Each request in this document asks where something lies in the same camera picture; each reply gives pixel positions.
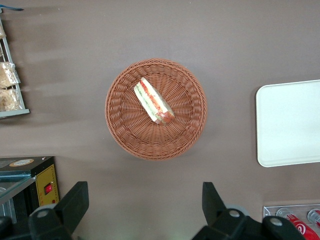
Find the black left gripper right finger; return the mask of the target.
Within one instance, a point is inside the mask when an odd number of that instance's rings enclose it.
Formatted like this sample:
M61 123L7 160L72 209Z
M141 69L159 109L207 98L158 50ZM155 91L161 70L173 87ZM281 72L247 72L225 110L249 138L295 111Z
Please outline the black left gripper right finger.
M205 225L194 240L260 240L261 224L241 210L227 208L212 182L202 184Z

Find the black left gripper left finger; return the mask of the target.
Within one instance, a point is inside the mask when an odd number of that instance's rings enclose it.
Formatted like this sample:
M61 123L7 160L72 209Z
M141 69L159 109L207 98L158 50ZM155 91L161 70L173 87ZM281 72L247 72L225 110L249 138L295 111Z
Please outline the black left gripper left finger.
M79 181L54 207L40 207L29 216L28 227L31 238L71 240L88 208L88 183Z

